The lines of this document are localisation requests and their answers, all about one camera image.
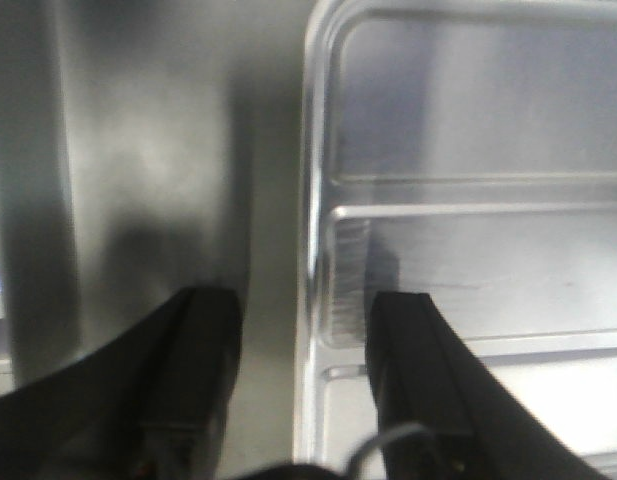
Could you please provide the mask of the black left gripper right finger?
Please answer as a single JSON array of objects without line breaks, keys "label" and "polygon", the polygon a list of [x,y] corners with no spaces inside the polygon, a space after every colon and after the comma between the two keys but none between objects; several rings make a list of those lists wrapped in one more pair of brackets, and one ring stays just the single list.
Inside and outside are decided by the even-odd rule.
[{"label": "black left gripper right finger", "polygon": [[601,479],[468,349],[426,293],[379,292],[366,366],[390,479]]}]

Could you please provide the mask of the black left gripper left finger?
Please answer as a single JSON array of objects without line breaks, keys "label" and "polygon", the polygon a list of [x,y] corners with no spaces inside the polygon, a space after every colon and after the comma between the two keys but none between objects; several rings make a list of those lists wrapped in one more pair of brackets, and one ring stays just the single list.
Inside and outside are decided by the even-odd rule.
[{"label": "black left gripper left finger", "polygon": [[235,291],[188,287],[71,365],[0,396],[0,479],[211,479],[241,354]]}]

